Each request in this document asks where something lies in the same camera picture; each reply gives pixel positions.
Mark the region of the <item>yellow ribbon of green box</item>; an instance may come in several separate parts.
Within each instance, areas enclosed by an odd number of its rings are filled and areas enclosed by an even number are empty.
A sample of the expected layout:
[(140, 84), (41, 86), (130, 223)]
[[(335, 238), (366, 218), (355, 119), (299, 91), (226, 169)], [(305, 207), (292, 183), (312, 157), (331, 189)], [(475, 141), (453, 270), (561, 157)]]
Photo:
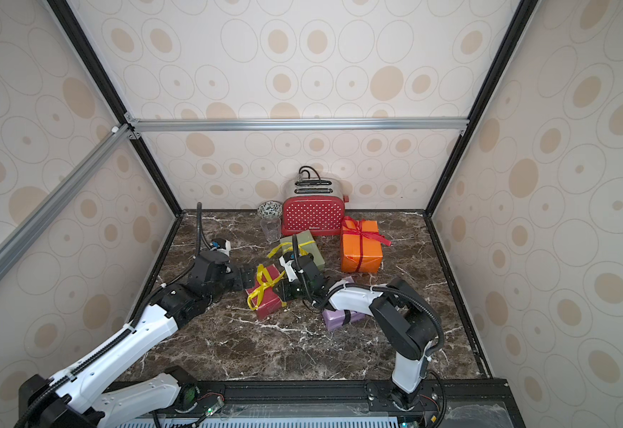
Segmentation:
[[(310, 254), (310, 250), (313, 249), (315, 245), (316, 244), (313, 240), (302, 244), (297, 244), (298, 253), (301, 256), (308, 255)], [(268, 253), (267, 258), (271, 259), (278, 253), (289, 253), (290, 251), (293, 251), (293, 249), (294, 246), (292, 242), (280, 243)]]

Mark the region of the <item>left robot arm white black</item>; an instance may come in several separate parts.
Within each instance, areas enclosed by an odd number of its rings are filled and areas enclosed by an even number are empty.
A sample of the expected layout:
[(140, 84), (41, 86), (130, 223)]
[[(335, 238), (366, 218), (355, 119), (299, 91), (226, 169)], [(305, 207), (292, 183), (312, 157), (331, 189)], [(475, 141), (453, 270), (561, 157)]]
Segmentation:
[(87, 356), (50, 378), (31, 377), (19, 389), (18, 427), (115, 427), (145, 413), (197, 403), (197, 382), (181, 368), (110, 391), (130, 366), (220, 297), (256, 286), (257, 267), (236, 267), (222, 250), (201, 251), (179, 277), (160, 285), (142, 310)]

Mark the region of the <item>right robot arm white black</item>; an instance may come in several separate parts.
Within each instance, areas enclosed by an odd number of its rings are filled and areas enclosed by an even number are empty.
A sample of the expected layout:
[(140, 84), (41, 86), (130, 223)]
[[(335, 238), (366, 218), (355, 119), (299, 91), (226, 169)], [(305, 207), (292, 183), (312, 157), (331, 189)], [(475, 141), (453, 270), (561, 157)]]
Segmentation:
[(281, 301), (301, 300), (315, 310), (356, 312), (375, 319), (395, 350), (392, 394), (409, 407), (427, 376), (434, 353), (445, 345), (435, 310), (402, 278), (384, 285), (360, 285), (327, 279), (310, 255), (287, 253), (279, 259), (286, 278), (274, 285)]

